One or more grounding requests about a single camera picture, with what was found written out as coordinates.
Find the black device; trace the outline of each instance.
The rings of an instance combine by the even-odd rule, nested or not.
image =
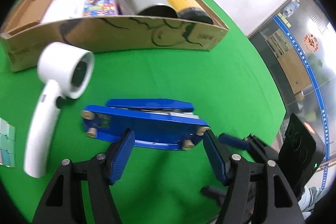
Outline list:
[[[277,162],[297,200],[325,155],[326,146],[313,128],[291,114]]]

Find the green tablecloth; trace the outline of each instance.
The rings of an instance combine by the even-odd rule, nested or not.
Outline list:
[[[243,138],[254,133],[271,143],[285,114],[281,97],[253,45],[213,0],[204,0],[229,26],[210,52],[134,50],[96,54],[91,82],[63,108],[48,160],[47,175],[23,171],[26,136],[43,84],[36,68],[13,73],[0,49],[0,117],[16,127],[16,168],[0,166],[1,180],[23,215],[31,221],[52,174],[64,158],[73,162],[104,152],[109,143],[85,136],[80,110],[110,98],[171,98],[192,102],[195,114],[215,134]],[[125,224],[205,223],[219,208],[200,195],[217,184],[203,145],[189,151],[135,147],[122,179],[111,187]],[[88,223],[94,223],[87,183],[83,197]]]

